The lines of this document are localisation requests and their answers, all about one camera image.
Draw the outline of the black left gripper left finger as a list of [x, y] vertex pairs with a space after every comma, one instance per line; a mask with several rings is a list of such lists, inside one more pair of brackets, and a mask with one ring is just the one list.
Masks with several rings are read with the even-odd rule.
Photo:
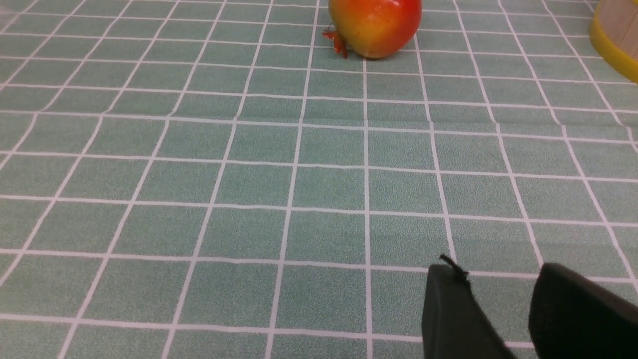
[[431, 264], [422, 309], [426, 359], [514, 359], [476, 301], [469, 273], [448, 255]]

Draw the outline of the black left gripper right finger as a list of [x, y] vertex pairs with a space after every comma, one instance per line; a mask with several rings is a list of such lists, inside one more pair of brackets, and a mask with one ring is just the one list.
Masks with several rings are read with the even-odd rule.
[[638, 308], [559, 263], [542, 265], [528, 330], [540, 359], [635, 359]]

